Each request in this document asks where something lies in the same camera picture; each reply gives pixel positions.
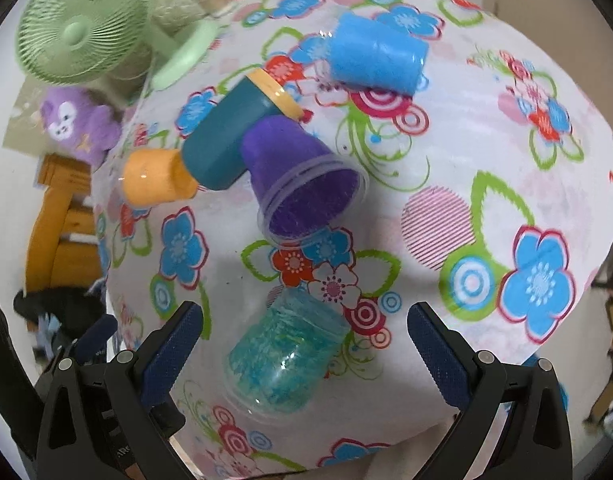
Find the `teal scribbled clear cup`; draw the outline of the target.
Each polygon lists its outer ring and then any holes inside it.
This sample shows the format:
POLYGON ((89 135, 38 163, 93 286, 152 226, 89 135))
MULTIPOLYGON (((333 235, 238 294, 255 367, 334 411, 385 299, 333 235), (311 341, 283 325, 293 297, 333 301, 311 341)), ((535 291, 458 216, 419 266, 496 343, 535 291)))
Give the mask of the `teal scribbled clear cup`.
POLYGON ((283 290, 226 353, 230 392, 249 414, 301 411, 349 331, 346 318, 322 301, 301 289, 283 290))

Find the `dark teal cup yellow rim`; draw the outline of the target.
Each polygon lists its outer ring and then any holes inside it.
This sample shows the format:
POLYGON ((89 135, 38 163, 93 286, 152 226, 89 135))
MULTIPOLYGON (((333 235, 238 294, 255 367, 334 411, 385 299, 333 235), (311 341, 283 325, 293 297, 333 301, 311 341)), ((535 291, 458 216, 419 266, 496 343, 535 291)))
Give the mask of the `dark teal cup yellow rim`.
POLYGON ((187 137, 180 149, 187 171, 208 190, 226 190, 246 171, 240 154, 244 134, 275 115, 299 120, 303 110, 269 73, 252 70, 187 137))

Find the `floral tablecloth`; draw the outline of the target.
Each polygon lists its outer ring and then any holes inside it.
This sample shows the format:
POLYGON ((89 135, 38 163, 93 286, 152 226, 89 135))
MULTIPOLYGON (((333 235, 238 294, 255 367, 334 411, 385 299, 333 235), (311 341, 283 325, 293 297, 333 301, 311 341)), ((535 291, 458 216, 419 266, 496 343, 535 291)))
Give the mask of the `floral tablecloth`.
POLYGON ((580 301, 613 242, 613 130, 536 44, 465 0, 240 0, 207 58, 128 113, 93 177, 100 258, 130 347, 186 300, 206 327, 172 392, 177 441, 211 479, 335 465, 402 442, 451 408, 407 335, 425 301, 476 348, 521 363, 580 301), (428 44, 413 96, 331 77, 341 15, 428 44), (262 68, 305 130, 369 176, 365 200, 323 240, 279 249, 248 178, 134 210, 120 172, 140 148, 179 148, 262 68), (298 414, 247 413, 229 348, 283 290, 338 308, 350 331, 298 414))

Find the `purple plush toy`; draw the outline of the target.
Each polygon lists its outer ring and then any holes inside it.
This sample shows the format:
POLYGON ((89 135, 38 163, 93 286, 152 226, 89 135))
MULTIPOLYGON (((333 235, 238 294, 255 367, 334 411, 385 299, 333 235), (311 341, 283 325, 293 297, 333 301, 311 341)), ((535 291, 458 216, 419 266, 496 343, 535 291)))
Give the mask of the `purple plush toy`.
POLYGON ((116 111, 82 87, 49 87, 40 108, 44 130, 60 148, 97 169, 120 140, 116 111))

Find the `green desk fan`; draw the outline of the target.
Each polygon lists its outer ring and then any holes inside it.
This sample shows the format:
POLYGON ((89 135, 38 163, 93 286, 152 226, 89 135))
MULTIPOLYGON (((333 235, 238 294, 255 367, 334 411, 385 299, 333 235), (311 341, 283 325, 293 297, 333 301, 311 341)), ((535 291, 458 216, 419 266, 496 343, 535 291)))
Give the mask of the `green desk fan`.
POLYGON ((172 37, 151 8, 151 0, 29 0, 16 32, 18 62, 38 80, 74 86, 110 73, 147 44, 162 58, 150 88, 162 91, 204 58, 218 23, 203 18, 172 37))

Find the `wooden chair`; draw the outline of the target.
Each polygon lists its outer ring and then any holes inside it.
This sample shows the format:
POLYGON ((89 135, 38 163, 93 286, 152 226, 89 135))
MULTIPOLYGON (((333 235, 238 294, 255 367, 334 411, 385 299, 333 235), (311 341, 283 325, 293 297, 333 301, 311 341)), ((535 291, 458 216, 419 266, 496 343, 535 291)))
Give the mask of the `wooden chair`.
POLYGON ((23 290, 90 287, 102 275, 97 242, 72 238, 95 235, 93 208, 84 203, 90 196, 90 166, 48 154, 36 182, 45 192, 26 251, 23 290))

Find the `beige patterned board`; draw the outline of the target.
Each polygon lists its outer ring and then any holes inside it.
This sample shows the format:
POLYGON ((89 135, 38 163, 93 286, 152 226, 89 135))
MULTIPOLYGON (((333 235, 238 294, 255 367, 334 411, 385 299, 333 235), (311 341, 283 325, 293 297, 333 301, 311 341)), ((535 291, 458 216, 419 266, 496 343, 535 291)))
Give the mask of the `beige patterned board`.
POLYGON ((41 115, 46 90, 46 84, 26 77, 10 112, 4 148, 33 157, 56 152, 56 144, 45 132, 41 115))

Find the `purple plastic cup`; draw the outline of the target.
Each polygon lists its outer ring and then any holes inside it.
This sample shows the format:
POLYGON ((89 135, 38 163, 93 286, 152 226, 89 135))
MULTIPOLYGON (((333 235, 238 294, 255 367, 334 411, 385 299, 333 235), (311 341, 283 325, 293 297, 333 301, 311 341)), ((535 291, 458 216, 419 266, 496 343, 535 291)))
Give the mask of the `purple plastic cup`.
POLYGON ((240 154, 259 204, 258 222, 276 246, 313 244, 362 203, 365 171, 285 116, 265 117, 240 154))

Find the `blue plastic cup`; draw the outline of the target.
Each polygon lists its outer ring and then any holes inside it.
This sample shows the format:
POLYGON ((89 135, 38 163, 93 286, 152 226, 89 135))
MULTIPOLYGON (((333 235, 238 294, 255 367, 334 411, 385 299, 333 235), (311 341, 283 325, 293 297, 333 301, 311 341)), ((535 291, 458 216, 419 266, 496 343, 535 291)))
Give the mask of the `blue plastic cup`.
POLYGON ((425 41, 353 13, 340 16, 328 37, 331 77, 351 86, 413 96, 424 73, 425 41))

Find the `orange plastic cup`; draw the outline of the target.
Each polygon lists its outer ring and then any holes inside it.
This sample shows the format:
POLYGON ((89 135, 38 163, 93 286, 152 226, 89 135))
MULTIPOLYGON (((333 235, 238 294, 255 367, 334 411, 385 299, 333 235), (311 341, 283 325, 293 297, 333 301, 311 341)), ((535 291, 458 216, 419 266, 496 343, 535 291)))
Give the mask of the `orange plastic cup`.
POLYGON ((141 148, 126 160, 120 174, 123 195, 135 208, 190 200, 199 183, 187 170, 180 150, 141 148))

